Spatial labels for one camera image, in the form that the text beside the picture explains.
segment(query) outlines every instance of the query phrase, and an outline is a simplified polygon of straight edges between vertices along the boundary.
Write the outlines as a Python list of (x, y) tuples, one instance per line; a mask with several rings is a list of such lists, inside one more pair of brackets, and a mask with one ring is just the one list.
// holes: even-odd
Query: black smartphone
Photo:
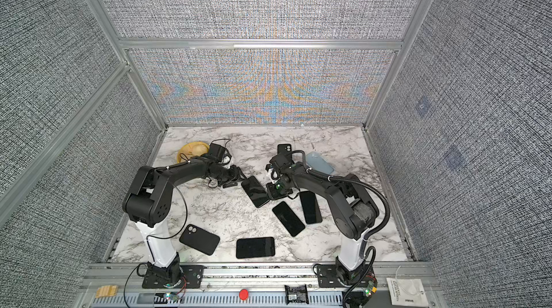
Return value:
[(257, 180), (255, 176), (250, 176), (243, 180), (242, 188), (256, 208), (260, 208), (270, 200), (268, 199), (265, 188), (260, 184), (259, 180)]
[(280, 222), (293, 237), (297, 236), (297, 234), (305, 229), (303, 222), (301, 222), (299, 217), (297, 217), (285, 201), (282, 201), (280, 204), (272, 208), (272, 212), (276, 215), (276, 217), (278, 217)]
[(198, 226), (188, 224), (178, 241), (211, 256), (219, 245), (220, 237)]
[(305, 215), (305, 223), (321, 223), (322, 215), (320, 214), (316, 194), (306, 190), (299, 193), (299, 198), (301, 199), (301, 206), (303, 207), (303, 215)]
[[(278, 153), (291, 153), (292, 152), (292, 145), (291, 144), (278, 144), (276, 147), (276, 150)], [(293, 162), (292, 155), (286, 155), (287, 159), (290, 162)]]
[(276, 254), (274, 237), (241, 238), (236, 243), (236, 258), (273, 257)]

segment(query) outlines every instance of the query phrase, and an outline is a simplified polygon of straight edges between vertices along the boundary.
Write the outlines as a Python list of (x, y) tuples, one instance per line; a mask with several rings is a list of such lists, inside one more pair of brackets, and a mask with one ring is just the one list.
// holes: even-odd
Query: emergency stop button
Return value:
[(245, 289), (241, 289), (239, 292), (239, 299), (245, 301), (249, 297), (249, 292)]

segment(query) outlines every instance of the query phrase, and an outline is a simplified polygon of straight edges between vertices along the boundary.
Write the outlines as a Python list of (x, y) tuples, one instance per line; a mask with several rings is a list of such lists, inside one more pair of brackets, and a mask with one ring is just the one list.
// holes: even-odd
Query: phone screen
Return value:
[(265, 205), (269, 200), (265, 188), (260, 184), (255, 176), (251, 176), (243, 180), (242, 188), (256, 208), (260, 208)]
[(241, 238), (236, 243), (236, 258), (273, 257), (274, 237)]
[(305, 215), (305, 223), (321, 223), (322, 215), (320, 214), (320, 208), (318, 208), (316, 194), (306, 190), (299, 193), (299, 198), (301, 199), (301, 206), (303, 207), (303, 215)]
[(280, 222), (285, 226), (287, 231), (289, 231), (289, 234), (292, 236), (297, 236), (303, 229), (305, 229), (305, 225), (299, 217), (293, 212), (293, 210), (285, 203), (285, 201), (282, 201), (280, 204), (276, 205), (274, 208), (272, 208), (272, 212), (278, 217)]

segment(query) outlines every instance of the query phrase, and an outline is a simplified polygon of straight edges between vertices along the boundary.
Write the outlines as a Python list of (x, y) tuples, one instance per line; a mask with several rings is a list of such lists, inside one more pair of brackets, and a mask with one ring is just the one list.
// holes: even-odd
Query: black mounting plate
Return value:
[(337, 271), (335, 265), (316, 265), (316, 277), (318, 278), (318, 286), (321, 288), (345, 288), (337, 279)]
[[(180, 265), (180, 269), (187, 280), (186, 289), (199, 289), (199, 286), (202, 284), (204, 267), (202, 265)], [(146, 273), (146, 277), (144, 277), (142, 282), (142, 289), (168, 289), (164, 286), (165, 284), (159, 282), (155, 276), (148, 276), (148, 273)], [(184, 283), (181, 282), (173, 289), (180, 289), (183, 286)]]

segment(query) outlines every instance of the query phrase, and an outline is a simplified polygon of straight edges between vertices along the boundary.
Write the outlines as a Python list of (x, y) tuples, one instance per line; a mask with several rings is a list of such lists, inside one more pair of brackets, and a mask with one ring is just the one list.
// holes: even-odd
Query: metal vent grille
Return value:
[[(250, 292), (249, 298), (242, 301), (238, 292), (187, 292), (182, 302), (168, 303), (165, 299), (149, 293), (127, 293), (126, 301), (133, 308), (136, 307), (286, 307), (284, 292)], [(309, 292), (308, 307), (341, 306), (340, 291)], [(91, 308), (119, 308), (126, 307), (122, 293), (115, 297), (94, 299)]]

